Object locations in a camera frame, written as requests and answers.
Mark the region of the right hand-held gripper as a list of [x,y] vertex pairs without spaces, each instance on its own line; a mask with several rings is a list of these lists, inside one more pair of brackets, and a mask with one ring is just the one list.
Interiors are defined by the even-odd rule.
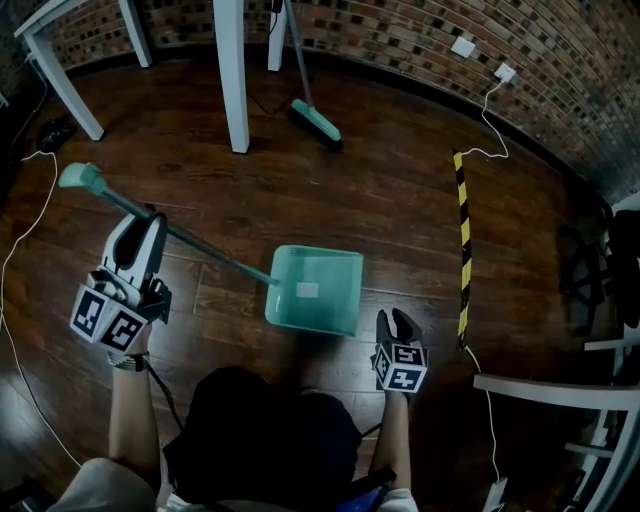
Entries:
[[372,367],[376,389],[403,394],[416,394],[428,370],[428,353],[419,345],[423,331],[402,310],[393,309],[397,340],[391,332],[387,313],[381,309],[376,318],[376,347]]

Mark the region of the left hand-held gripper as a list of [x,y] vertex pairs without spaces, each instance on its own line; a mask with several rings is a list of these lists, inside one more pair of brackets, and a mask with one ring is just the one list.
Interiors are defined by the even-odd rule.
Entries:
[[148,324],[168,321],[172,293],[161,279],[146,276],[159,270],[166,235],[161,213],[148,218],[129,214],[120,221],[104,247],[105,267],[90,272],[78,289],[69,321],[74,333],[116,354],[129,354]]

